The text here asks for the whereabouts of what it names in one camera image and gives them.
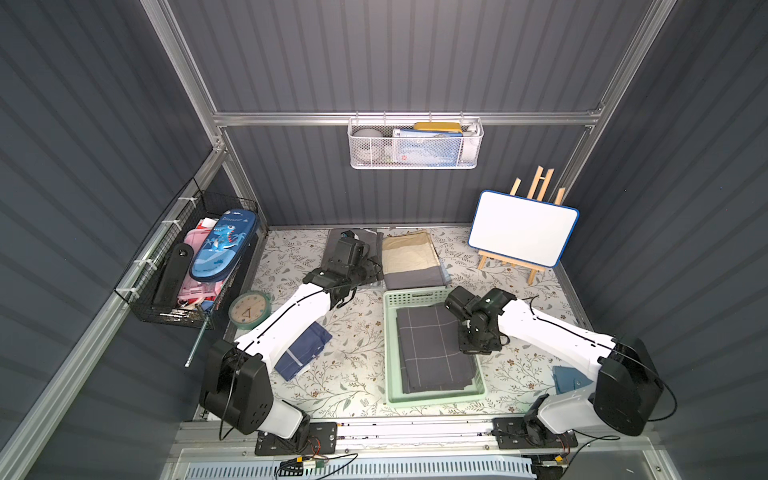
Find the beige and grey pillowcase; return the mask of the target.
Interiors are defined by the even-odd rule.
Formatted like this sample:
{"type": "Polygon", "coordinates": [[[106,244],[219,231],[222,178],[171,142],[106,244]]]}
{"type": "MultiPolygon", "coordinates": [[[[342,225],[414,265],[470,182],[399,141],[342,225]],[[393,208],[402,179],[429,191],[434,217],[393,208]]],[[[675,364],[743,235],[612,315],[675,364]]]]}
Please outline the beige and grey pillowcase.
{"type": "Polygon", "coordinates": [[[446,287],[451,282],[432,236],[425,230],[386,237],[382,267],[387,290],[446,287]]]}

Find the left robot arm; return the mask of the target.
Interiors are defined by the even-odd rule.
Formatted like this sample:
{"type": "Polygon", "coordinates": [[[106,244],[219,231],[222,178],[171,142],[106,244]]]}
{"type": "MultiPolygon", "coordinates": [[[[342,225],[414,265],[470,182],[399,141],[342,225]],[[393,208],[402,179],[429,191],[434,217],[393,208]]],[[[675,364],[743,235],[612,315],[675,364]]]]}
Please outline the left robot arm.
{"type": "Polygon", "coordinates": [[[235,342],[217,341],[207,355],[199,405],[244,435],[262,432],[303,449],[310,416],[275,398],[270,374],[311,324],[380,280],[378,243],[342,232],[328,260],[304,276],[285,304],[235,342]]]}

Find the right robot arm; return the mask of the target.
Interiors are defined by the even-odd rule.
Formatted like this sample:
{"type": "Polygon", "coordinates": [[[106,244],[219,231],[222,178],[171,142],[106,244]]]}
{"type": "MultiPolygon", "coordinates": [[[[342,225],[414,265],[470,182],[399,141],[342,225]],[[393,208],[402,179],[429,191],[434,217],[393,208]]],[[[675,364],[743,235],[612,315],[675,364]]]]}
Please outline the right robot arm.
{"type": "Polygon", "coordinates": [[[459,348],[488,355],[518,339],[565,361],[588,379],[570,392],[544,394],[523,417],[521,435],[536,446],[577,430],[608,427],[636,437],[655,422],[653,412],[668,391],[644,342],[622,342],[570,325],[536,310],[499,288],[477,296],[454,288],[444,302],[459,322],[459,348]]]}

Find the mint green plastic basket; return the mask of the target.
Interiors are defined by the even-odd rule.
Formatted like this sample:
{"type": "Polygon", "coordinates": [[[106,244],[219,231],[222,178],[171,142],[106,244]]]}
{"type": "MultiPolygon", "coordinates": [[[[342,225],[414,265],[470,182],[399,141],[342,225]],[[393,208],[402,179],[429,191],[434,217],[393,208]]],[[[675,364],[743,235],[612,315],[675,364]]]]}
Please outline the mint green plastic basket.
{"type": "Polygon", "coordinates": [[[448,287],[390,290],[383,296],[386,403],[392,408],[480,401],[479,361],[459,349],[448,287]]]}

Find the dark grey checked pillowcase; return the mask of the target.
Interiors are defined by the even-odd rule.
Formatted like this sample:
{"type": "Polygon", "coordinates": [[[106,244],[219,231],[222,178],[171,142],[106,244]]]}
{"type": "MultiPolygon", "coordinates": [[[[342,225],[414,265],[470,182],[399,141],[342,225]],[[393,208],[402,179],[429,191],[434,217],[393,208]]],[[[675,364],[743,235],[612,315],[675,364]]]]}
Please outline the dark grey checked pillowcase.
{"type": "Polygon", "coordinates": [[[477,373],[475,360],[456,347],[427,346],[427,356],[417,357],[410,339],[398,338],[401,385],[406,394],[463,390],[473,383],[477,373]]]}

